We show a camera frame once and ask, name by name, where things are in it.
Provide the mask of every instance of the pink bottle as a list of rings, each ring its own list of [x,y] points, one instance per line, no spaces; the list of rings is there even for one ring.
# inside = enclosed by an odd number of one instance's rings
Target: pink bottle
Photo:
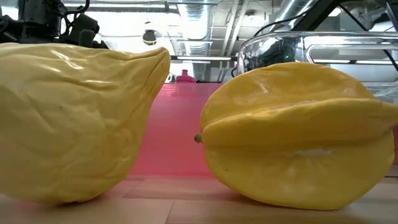
[[[188,70],[183,69],[182,74],[175,79],[176,83],[194,83],[195,79],[188,75]]]

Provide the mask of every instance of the pink panel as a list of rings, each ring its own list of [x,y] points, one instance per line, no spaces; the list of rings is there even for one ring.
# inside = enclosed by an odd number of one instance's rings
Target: pink panel
[[[219,87],[214,83],[165,84],[152,105],[131,174],[210,176],[201,146],[193,137],[200,131],[201,109]],[[398,146],[398,128],[394,134]],[[398,156],[394,164],[398,165]]]

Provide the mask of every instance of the wooden surface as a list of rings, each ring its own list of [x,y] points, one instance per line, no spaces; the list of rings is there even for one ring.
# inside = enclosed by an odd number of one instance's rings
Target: wooden surface
[[[398,175],[398,169],[389,175]],[[0,224],[25,223],[398,223],[398,179],[333,212],[279,208],[240,196],[211,178],[128,177],[95,200],[45,207],[0,195]]]

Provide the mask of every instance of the fruit stem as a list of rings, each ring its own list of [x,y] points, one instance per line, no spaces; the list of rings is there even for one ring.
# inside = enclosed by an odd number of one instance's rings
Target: fruit stem
[[[195,137],[194,137],[193,139],[194,139],[195,142],[197,142],[198,144],[201,143],[201,134],[195,135]]]

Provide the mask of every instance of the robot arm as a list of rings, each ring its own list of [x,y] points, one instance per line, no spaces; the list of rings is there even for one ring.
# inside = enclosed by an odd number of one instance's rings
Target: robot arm
[[[7,15],[0,16],[0,43],[63,43],[107,48],[104,42],[93,41],[100,27],[96,20],[84,14],[89,6],[90,0],[86,0],[84,6],[69,11],[61,0],[18,0],[17,21]],[[71,14],[73,21],[67,17]],[[61,34],[62,19],[65,20],[66,30]]]

